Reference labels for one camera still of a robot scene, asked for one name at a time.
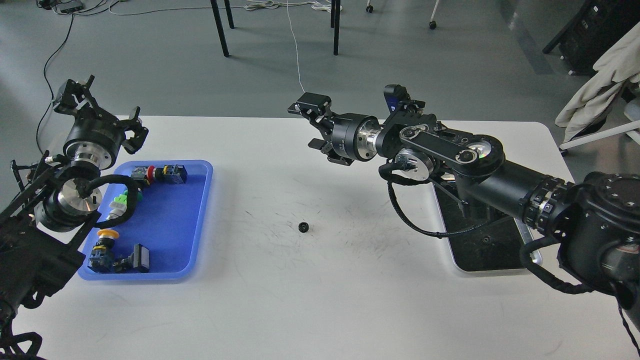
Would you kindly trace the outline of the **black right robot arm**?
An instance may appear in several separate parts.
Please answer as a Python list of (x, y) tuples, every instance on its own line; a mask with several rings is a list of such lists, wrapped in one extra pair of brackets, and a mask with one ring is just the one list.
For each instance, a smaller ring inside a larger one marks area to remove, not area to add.
[(487, 134), (450, 129), (407, 89), (383, 91), (390, 115), (330, 109), (327, 95), (304, 92), (288, 112), (304, 117), (321, 138), (308, 143), (342, 166), (386, 158), (379, 175), (391, 205), (417, 232), (439, 239), (448, 232), (423, 230), (398, 204), (393, 184), (432, 183), (457, 202), (462, 216), (480, 225), (505, 215), (537, 230), (542, 238), (522, 244), (519, 261), (551, 289), (571, 295), (599, 292), (615, 297), (622, 325), (639, 326), (638, 174), (589, 173), (571, 183), (508, 161), (503, 144)]

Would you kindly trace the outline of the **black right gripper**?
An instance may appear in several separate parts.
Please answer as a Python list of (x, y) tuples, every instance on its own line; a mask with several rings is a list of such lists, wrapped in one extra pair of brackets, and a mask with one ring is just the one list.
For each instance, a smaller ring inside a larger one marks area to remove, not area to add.
[(331, 141), (311, 139), (307, 146), (325, 154), (327, 161), (341, 166), (367, 162), (377, 155), (377, 139), (382, 126), (372, 115), (347, 112), (336, 114), (330, 109), (328, 95), (304, 92), (287, 109), (289, 114), (304, 117), (318, 130), (333, 130)]

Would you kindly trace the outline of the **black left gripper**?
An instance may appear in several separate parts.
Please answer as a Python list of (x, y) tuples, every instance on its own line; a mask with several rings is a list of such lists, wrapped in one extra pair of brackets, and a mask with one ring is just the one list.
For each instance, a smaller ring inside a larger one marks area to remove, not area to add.
[[(80, 82), (68, 79), (57, 92), (52, 107), (58, 114), (75, 119), (62, 153), (73, 161), (88, 161), (102, 171), (114, 166), (121, 146), (130, 155), (141, 150), (149, 129), (142, 123), (139, 106), (127, 119), (119, 121), (100, 107), (90, 93), (94, 80), (94, 75)], [(125, 138), (126, 132), (133, 135)]]

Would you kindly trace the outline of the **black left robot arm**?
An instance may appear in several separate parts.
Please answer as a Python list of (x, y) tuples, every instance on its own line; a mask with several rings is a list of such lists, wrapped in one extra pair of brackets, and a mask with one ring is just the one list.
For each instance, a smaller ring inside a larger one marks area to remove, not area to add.
[(74, 118), (62, 153), (44, 152), (28, 165), (27, 184), (12, 166), (20, 193), (0, 217), (3, 360), (38, 359), (41, 335), (13, 333), (19, 308), (38, 308), (60, 291), (86, 258), (79, 248), (90, 230), (125, 223), (137, 207), (138, 182), (101, 171), (114, 166), (121, 148), (140, 150), (149, 131), (139, 107), (125, 120), (100, 107), (90, 93), (94, 78), (67, 80), (52, 101), (55, 112)]

